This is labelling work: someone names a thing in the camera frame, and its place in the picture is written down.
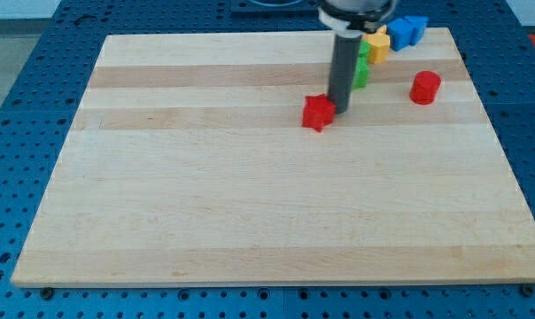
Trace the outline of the robot arm flange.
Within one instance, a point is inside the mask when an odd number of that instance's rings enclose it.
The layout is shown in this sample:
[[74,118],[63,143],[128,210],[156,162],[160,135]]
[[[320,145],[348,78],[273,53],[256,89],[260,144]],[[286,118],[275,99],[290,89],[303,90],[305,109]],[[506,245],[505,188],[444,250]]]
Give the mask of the robot arm flange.
[[400,0],[321,0],[319,20],[342,37],[374,34],[393,18],[399,3]]

